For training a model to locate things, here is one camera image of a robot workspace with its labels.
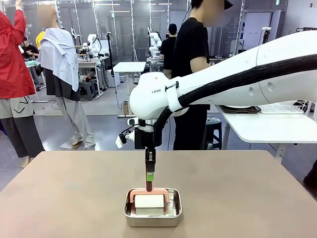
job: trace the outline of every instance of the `black tray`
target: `black tray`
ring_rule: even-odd
[[[249,108],[231,108],[227,106],[220,106],[224,113],[228,114],[256,114],[261,111],[261,108],[252,106]]]

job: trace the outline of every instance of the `white dish rack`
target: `white dish rack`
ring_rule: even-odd
[[[308,101],[296,100],[260,105],[263,114],[303,114]]]

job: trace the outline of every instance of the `stainless steel tray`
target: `stainless steel tray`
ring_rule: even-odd
[[[130,192],[127,192],[123,213],[126,217],[127,224],[131,227],[176,227],[182,217],[182,203],[179,192],[174,188],[166,188],[169,194],[169,202],[165,204],[164,215],[149,216],[136,215],[134,203],[130,203]]]

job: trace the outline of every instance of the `stool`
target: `stool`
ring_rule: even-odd
[[[98,92],[95,89],[95,82],[96,82],[96,80],[94,78],[90,79],[90,83],[91,83],[91,86],[93,87],[93,91],[94,91],[94,97],[97,96],[97,92]]]
[[[218,130],[219,137],[214,134],[215,130]],[[206,120],[202,149],[207,150],[208,144],[212,144],[212,149],[222,149],[221,121],[215,117],[207,117]]]
[[[79,92],[81,98],[86,98],[88,101],[92,101],[94,97],[94,89],[91,82],[80,82]]]

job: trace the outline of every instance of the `hand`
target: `hand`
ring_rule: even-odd
[[[21,7],[22,0],[15,0],[15,6]]]

